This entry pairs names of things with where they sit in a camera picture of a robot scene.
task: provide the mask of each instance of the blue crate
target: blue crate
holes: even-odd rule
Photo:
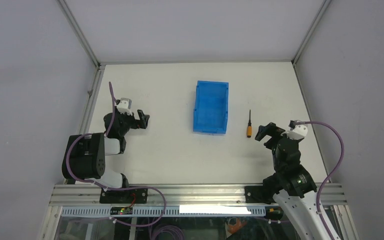
[[[228,99],[228,82],[198,81],[193,111],[193,131],[225,134],[228,127]]]

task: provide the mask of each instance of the glass panel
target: glass panel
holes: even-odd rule
[[[278,207],[266,209],[267,214],[276,217]],[[335,213],[326,209],[336,231],[338,223]],[[121,221],[131,223],[123,217]],[[139,217],[137,224],[146,224],[152,218]],[[297,232],[288,218],[283,215],[282,223],[262,217],[163,217],[152,228],[136,228],[136,240],[299,240]],[[62,217],[58,223],[55,240],[129,240],[130,227],[114,224],[105,218]]]

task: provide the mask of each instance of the white wall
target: white wall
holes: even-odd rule
[[[323,0],[67,0],[101,62],[291,60]]]
[[[94,67],[55,0],[0,0],[0,239],[36,239]]]
[[[313,120],[337,128],[343,183],[363,240],[384,239],[384,0],[334,0],[297,65]],[[332,169],[338,140],[316,132]]]

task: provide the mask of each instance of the black mounting bracket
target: black mounting bracket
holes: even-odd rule
[[[129,205],[135,199],[135,204],[146,204],[148,201],[148,189],[133,189],[125,191],[104,191],[100,192],[99,203],[100,204],[126,204]]]
[[[247,204],[272,204],[273,194],[263,186],[245,186],[245,202]]]

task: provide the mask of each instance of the white tabletop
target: white tabletop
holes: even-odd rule
[[[193,132],[198,80],[229,83],[225,135]],[[117,99],[129,98],[135,113],[150,115],[147,129],[126,134],[124,154],[106,157],[131,184],[259,183],[274,169],[263,146],[269,137],[254,140],[258,126],[273,122],[287,129],[290,120],[309,120],[290,62],[107,65],[91,133],[103,132],[103,117],[112,112],[109,81]],[[252,138],[246,137],[249,109]],[[326,171],[311,127],[299,148],[301,164],[321,182]]]

